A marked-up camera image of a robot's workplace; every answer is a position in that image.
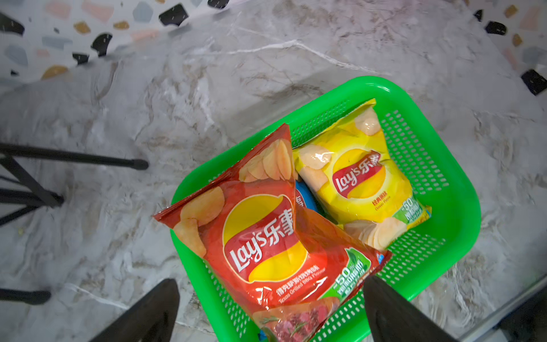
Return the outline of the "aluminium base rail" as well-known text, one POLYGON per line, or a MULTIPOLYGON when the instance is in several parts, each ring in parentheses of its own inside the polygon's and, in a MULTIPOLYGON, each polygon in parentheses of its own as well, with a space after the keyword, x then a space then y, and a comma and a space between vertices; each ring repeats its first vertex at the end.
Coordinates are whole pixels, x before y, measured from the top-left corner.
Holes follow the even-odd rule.
POLYGON ((459 341, 545 341, 546 277, 495 310, 459 341))

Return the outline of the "red Lay's chips bag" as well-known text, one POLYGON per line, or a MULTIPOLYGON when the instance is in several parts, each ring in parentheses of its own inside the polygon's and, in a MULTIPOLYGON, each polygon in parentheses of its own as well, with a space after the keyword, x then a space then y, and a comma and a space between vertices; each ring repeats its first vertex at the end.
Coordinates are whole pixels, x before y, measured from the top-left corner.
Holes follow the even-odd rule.
POLYGON ((309 341, 390 259, 296 202, 282 125, 207 186, 155 215, 276 341, 309 341))

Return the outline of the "yellow Lay's chips bag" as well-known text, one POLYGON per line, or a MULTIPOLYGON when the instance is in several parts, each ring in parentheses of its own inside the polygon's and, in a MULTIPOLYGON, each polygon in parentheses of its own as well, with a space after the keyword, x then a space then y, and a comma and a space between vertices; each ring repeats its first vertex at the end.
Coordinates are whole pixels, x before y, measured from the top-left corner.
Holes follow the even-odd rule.
POLYGON ((364 102, 296 148, 293 157, 297 173, 338 226, 385 250, 430 219, 431 209, 414 197, 390 157, 375 105, 374 99, 364 102))

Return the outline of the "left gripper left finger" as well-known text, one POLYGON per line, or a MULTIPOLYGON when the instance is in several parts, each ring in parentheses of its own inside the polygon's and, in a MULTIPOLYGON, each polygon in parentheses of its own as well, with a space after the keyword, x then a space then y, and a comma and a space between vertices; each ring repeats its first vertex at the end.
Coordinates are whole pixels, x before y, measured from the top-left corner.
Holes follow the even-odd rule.
POLYGON ((177 282, 164 279, 93 340, 170 341, 179 301, 177 282))

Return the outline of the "blue Lay's chips bag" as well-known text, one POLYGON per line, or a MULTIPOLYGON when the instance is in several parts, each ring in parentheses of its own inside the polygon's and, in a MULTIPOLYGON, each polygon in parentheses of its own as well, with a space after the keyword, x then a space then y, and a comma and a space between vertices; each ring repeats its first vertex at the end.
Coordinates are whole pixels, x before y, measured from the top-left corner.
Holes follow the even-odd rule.
POLYGON ((316 200, 313 196, 312 191, 310 191, 306 183, 304 181, 297 180, 295 182, 295 186, 296 186, 296 203, 302 207, 306 207, 315 212, 318 212, 319 209, 318 209, 318 205, 316 204, 316 200))

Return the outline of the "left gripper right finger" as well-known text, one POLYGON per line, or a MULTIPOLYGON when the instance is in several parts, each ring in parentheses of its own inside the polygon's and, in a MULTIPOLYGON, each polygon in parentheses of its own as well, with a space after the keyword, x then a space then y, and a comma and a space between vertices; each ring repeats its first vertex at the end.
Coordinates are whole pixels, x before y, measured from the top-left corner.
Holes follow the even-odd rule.
POLYGON ((364 281, 363 297, 374 341, 456 340, 377 276, 364 281))

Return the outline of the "black perforated music stand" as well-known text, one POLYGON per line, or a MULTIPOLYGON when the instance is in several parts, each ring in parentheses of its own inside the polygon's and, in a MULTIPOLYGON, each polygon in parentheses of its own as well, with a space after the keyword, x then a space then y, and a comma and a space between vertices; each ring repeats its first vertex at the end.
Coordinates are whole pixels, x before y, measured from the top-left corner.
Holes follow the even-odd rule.
POLYGON ((16 160, 16 157, 38 160, 53 160, 61 162, 76 162, 91 165, 106 165, 134 170, 146 170, 149 163, 142 159, 112 158, 102 155, 90 155, 79 152, 52 150, 31 146, 1 144, 1 166, 14 177, 1 177, 2 180, 24 186, 28 191, 1 189, 1 204, 21 205, 22 208, 1 217, 1 225, 4 226, 24 215, 27 215, 41 207, 60 207, 64 198, 43 188, 16 160))

